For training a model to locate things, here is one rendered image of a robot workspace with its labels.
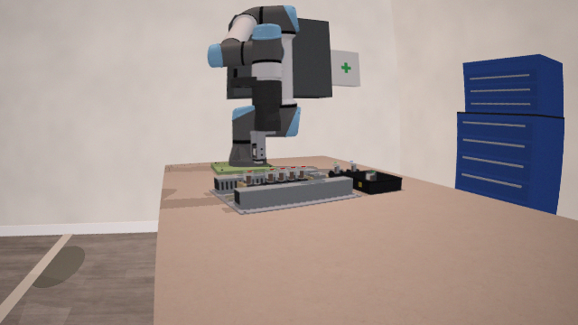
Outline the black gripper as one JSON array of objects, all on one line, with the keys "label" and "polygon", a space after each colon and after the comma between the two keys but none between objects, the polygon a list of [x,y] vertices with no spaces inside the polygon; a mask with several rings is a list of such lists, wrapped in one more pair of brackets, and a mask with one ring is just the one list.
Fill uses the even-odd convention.
[{"label": "black gripper", "polygon": [[281,131],[282,71],[281,63],[260,62],[252,64],[252,77],[238,77],[238,69],[234,69],[234,78],[230,80],[231,88],[252,88],[252,105],[256,110],[255,131],[250,131],[252,158],[252,146],[256,145],[256,158],[265,159],[266,135]]}]

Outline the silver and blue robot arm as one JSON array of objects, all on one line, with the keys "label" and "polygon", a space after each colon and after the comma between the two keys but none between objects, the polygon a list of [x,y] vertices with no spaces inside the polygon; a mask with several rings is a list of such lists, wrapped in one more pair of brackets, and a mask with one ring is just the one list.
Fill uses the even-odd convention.
[{"label": "silver and blue robot arm", "polygon": [[[282,78],[279,79],[282,81],[282,105],[279,109],[281,131],[266,137],[292,137],[298,134],[301,108],[297,107],[293,98],[292,39],[295,32],[299,32],[299,25],[294,6],[257,6],[239,14],[222,43],[212,44],[208,49],[208,63],[212,68],[246,66],[258,62],[282,64]],[[253,41],[248,42],[250,34],[253,34]],[[282,44],[284,51],[283,47],[281,50]],[[255,114],[255,106],[233,110],[229,166],[266,165],[266,158],[263,163],[254,163],[251,157],[250,131],[255,131]]]}]

